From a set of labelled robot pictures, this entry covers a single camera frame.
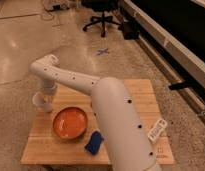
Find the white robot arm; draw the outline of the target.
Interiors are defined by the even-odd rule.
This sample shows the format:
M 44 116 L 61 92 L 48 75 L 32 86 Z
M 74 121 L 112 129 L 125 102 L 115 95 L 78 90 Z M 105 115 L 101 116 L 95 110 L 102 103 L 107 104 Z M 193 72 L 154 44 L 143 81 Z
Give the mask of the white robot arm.
M 162 171 L 122 80 L 61 69 L 52 54 L 32 62 L 30 71 L 40 78 L 45 92 L 60 83 L 90 96 L 113 171 Z

